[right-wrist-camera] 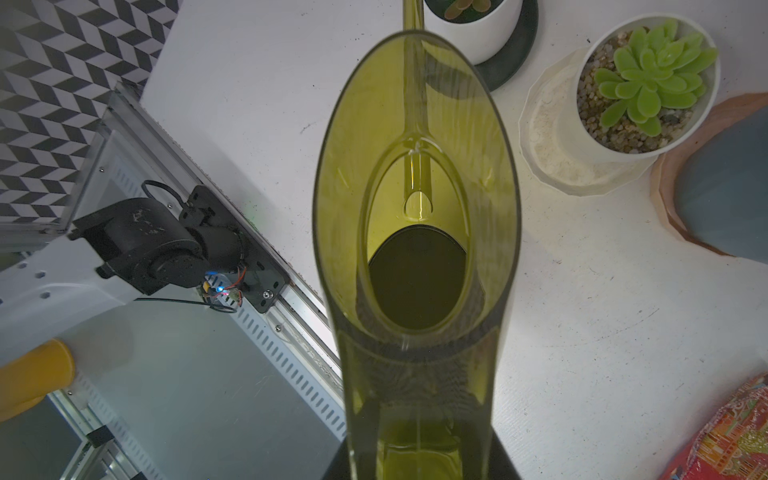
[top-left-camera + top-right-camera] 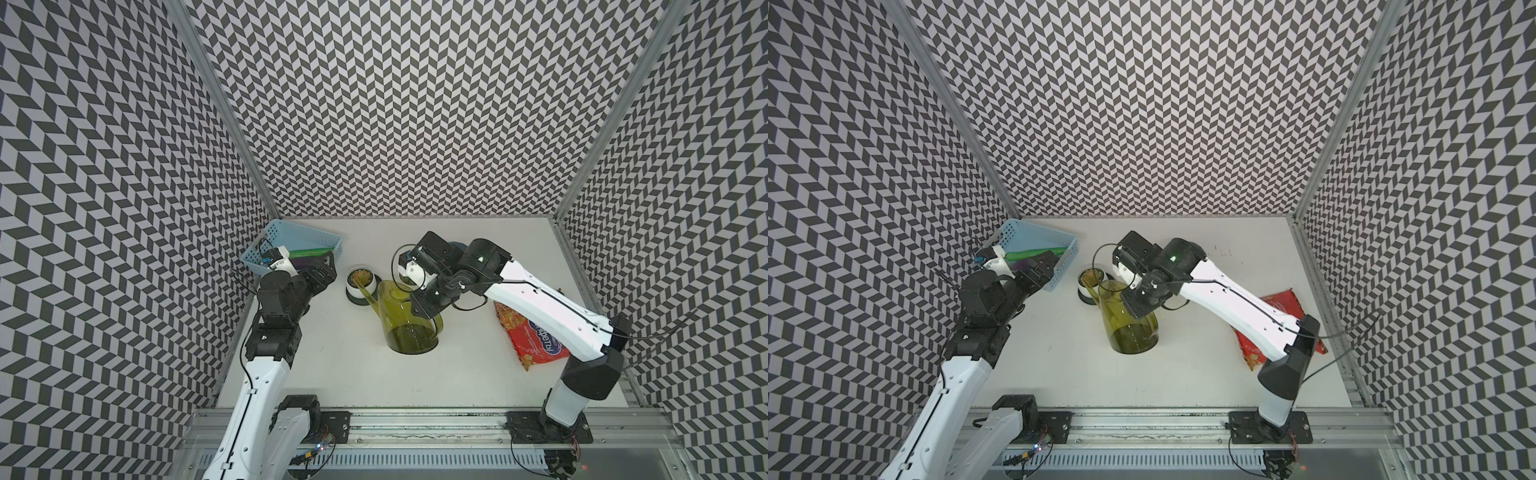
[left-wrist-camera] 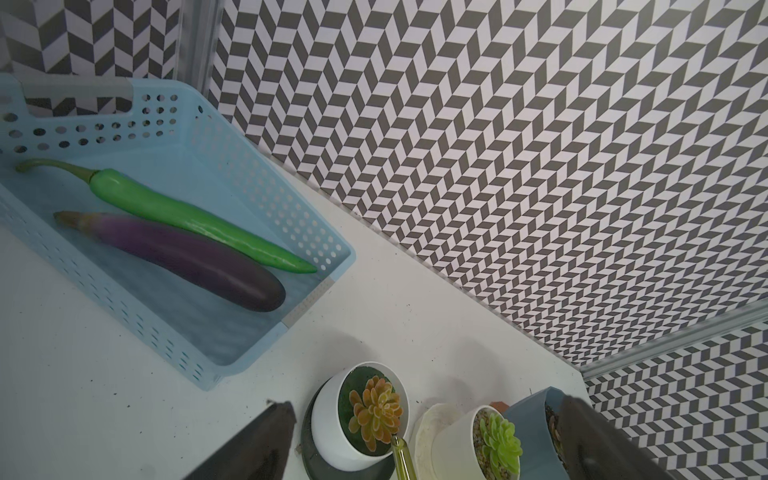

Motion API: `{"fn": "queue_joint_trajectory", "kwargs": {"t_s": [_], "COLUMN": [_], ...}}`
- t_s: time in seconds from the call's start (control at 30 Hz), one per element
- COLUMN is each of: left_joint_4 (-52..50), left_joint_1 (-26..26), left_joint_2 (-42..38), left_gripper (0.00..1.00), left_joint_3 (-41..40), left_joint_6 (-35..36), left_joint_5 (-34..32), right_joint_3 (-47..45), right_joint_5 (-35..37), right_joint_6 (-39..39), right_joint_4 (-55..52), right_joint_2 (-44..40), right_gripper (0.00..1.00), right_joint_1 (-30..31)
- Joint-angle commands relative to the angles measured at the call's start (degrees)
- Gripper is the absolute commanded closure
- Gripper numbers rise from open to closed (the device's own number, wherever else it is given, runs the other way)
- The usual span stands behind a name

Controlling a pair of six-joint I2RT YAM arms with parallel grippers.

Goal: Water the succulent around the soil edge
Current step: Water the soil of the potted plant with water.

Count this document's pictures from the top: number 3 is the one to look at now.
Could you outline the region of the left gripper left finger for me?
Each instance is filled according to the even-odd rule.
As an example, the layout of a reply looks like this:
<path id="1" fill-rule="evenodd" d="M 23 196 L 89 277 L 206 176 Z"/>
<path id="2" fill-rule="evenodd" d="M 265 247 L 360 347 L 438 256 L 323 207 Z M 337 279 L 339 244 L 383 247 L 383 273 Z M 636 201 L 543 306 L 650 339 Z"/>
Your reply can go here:
<path id="1" fill-rule="evenodd" d="M 290 402 L 271 403 L 186 479 L 282 479 L 296 422 Z"/>

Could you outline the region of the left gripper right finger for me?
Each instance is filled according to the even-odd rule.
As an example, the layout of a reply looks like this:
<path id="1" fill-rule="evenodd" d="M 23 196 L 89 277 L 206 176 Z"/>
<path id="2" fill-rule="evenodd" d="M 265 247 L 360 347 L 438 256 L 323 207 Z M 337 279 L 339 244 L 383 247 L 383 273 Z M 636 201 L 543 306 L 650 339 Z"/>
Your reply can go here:
<path id="1" fill-rule="evenodd" d="M 673 479 L 580 398 L 563 398 L 558 432 L 570 479 Z"/>

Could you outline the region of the green transparent watering can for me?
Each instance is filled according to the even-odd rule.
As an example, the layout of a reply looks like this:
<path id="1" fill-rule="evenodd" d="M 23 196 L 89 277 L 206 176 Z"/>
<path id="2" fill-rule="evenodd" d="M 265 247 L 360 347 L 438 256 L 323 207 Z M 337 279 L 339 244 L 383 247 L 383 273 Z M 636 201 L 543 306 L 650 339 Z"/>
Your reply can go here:
<path id="1" fill-rule="evenodd" d="M 392 456 L 395 462 L 395 474 L 398 480 L 416 480 L 417 472 L 413 464 L 407 442 L 397 436 L 392 436 Z"/>

